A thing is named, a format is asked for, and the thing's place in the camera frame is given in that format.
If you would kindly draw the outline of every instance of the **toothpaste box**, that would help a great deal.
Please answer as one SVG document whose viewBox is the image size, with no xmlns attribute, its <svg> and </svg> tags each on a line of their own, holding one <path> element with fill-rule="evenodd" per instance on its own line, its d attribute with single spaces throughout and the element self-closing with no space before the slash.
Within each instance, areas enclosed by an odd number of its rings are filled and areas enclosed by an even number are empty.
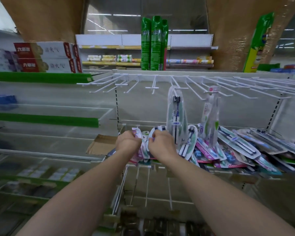
<svg viewBox="0 0 295 236">
<path fill-rule="evenodd" d="M 0 63 L 4 62 L 13 63 L 12 54 L 10 51 L 0 50 Z"/>
<path fill-rule="evenodd" d="M 19 59 L 23 72 L 82 73 L 80 59 Z"/>
<path fill-rule="evenodd" d="M 40 59 L 40 58 L 68 58 L 77 59 L 79 48 L 76 44 L 62 41 L 46 42 L 20 42 L 14 43 L 16 54 L 19 58 Z"/>
<path fill-rule="evenodd" d="M 16 72 L 16 66 L 12 62 L 1 62 L 0 63 L 0 72 Z"/>
</svg>

